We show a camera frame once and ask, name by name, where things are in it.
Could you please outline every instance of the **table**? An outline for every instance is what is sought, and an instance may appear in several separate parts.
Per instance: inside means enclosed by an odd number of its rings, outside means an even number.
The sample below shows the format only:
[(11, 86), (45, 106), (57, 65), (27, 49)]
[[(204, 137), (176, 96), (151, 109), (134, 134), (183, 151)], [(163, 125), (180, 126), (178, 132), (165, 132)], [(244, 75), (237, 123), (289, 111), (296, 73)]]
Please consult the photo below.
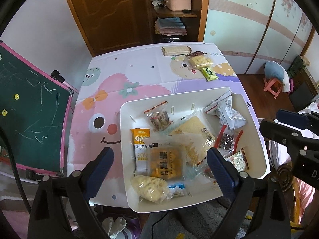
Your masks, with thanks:
[[(199, 71), (189, 70), (183, 56), (164, 56), (161, 48), (174, 45), (190, 46), (193, 52), (208, 53), (214, 61), (213, 69), (219, 79), (207, 82)], [(120, 107), (132, 100), (228, 86), (232, 92), (243, 96), (259, 130), (256, 114), (243, 86), (213, 43), (152, 44), (94, 57), (74, 109), (68, 175), (74, 170), (82, 170), (105, 146), (111, 147), (114, 150), (113, 166), (90, 203), (128, 207), (122, 171)], [(265, 150), (260, 133), (259, 137)]]

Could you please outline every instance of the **cartoon eye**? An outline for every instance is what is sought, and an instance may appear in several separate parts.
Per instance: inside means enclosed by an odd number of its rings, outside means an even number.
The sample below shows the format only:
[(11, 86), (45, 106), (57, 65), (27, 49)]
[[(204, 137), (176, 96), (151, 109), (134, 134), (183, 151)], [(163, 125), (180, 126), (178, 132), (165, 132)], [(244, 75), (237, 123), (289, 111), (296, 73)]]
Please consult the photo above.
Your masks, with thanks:
[(89, 130), (92, 133), (98, 133), (103, 130), (105, 117), (101, 113), (95, 113), (89, 120)]

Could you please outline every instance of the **blue pillow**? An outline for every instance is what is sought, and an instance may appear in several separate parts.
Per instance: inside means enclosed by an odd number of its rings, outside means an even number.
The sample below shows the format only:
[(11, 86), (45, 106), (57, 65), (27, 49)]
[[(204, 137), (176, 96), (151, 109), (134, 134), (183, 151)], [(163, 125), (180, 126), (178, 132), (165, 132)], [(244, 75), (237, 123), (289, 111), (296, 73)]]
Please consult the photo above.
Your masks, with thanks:
[(277, 78), (279, 81), (284, 80), (284, 68), (273, 61), (268, 61), (265, 64), (265, 76), (267, 79)]

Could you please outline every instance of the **white tray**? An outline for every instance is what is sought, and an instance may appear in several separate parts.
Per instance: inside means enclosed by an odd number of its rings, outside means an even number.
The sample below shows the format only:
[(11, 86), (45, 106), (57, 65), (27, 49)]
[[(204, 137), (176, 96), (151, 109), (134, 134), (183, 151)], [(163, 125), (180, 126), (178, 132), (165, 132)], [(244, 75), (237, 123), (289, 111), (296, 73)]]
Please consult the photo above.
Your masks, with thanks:
[[(229, 87), (216, 88), (210, 90), (186, 92), (171, 94), (136, 101), (129, 101), (122, 105), (120, 109), (121, 118), (121, 145), (122, 145), (122, 162), (125, 191), (129, 207), (138, 213), (165, 211), (181, 207), (187, 207), (194, 204), (202, 203), (215, 199), (222, 195), (219, 188), (209, 186), (205, 191), (196, 193), (195, 186), (190, 188), (191, 196), (176, 197), (170, 201), (163, 201), (161, 204), (155, 204), (148, 200), (140, 201), (140, 197), (134, 191), (131, 185), (131, 179), (134, 177), (136, 168), (134, 159), (134, 146), (132, 143), (132, 128), (150, 128), (153, 127), (148, 122), (144, 110), (149, 109), (162, 101), (167, 101), (167, 112), (172, 120), (177, 120), (185, 115), (189, 115), (193, 110), (206, 107), (212, 100), (217, 99), (225, 92), (230, 90)], [(171, 113), (171, 107), (174, 106), (174, 114)], [(246, 125), (242, 128), (243, 135), (238, 142), (238, 148), (247, 146), (245, 150), (250, 170), (249, 175), (254, 178), (261, 178), (269, 172), (266, 163), (268, 161), (267, 152), (263, 150), (258, 131), (254, 124), (253, 118), (248, 110), (245, 100), (241, 95), (232, 93), (232, 107), (247, 120)], [(218, 135), (219, 119), (216, 116), (206, 115), (207, 120), (213, 128), (213, 134)]]

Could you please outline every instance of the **pink stool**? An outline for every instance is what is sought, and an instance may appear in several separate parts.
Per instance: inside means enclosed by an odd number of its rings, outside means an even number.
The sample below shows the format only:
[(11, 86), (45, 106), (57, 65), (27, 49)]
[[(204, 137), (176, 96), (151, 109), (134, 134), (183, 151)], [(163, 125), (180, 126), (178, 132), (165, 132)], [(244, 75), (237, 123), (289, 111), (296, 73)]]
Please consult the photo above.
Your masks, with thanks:
[[(275, 96), (275, 99), (277, 98), (278, 94), (281, 92), (282, 90), (282, 83), (281, 81), (279, 81), (277, 78), (272, 78), (270, 79), (268, 82), (266, 81), (266, 77), (264, 77), (264, 83), (265, 83), (265, 87), (264, 87), (264, 91), (269, 91), (271, 94), (273, 94)], [(275, 88), (277, 88), (277, 92), (272, 90), (272, 86), (275, 86)]]

